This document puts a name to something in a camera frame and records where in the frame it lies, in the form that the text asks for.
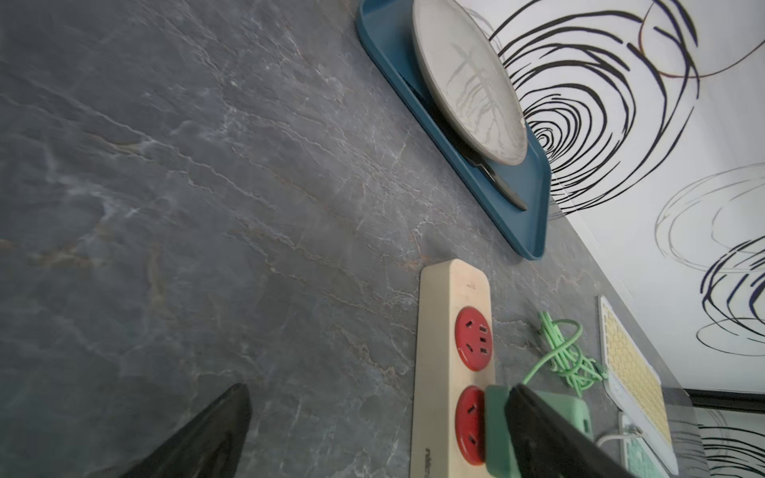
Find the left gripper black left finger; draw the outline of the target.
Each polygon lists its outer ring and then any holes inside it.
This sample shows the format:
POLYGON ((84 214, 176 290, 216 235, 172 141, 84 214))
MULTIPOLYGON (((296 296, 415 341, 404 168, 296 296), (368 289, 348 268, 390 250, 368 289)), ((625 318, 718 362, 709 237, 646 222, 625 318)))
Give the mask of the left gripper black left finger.
POLYGON ((252 418, 246 384, 225 390, 126 477, 233 477, 252 418))

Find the green wireless keyboard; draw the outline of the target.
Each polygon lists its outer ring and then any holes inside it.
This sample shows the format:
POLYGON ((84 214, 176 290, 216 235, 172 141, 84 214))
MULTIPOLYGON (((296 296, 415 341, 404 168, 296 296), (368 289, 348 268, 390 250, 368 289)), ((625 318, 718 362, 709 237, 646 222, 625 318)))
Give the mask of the green wireless keyboard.
POLYGON ((637 436, 637 426, 623 413, 619 413, 623 466, 639 478, 671 478, 647 442, 637 436))

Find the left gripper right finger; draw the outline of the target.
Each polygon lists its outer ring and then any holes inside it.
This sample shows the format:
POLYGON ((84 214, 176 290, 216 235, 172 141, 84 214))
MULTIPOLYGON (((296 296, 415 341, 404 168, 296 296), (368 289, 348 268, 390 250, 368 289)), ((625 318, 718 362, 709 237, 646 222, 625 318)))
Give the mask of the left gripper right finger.
POLYGON ((511 388, 504 413, 523 478, 632 477, 528 386, 511 388))

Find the yellow wireless keyboard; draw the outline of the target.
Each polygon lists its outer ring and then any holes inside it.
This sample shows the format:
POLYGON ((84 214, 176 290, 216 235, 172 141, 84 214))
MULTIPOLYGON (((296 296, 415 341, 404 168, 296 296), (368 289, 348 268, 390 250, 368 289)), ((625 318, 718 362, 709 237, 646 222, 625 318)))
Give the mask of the yellow wireless keyboard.
POLYGON ((606 297, 598 298, 607 394, 642 432, 665 469, 679 473, 659 375, 649 364, 606 297))

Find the teal usb charger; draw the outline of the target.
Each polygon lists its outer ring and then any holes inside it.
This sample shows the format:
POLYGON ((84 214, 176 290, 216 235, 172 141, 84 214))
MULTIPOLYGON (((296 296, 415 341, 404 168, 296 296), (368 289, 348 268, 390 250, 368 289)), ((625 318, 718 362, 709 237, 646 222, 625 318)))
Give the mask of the teal usb charger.
MULTIPOLYGON (((509 392, 508 386, 496 384, 484 392, 485 464, 493 477, 521 478, 504 412, 509 392)), ((589 440, 594 439, 591 414, 581 398, 541 390, 535 390, 535 394, 589 440)))

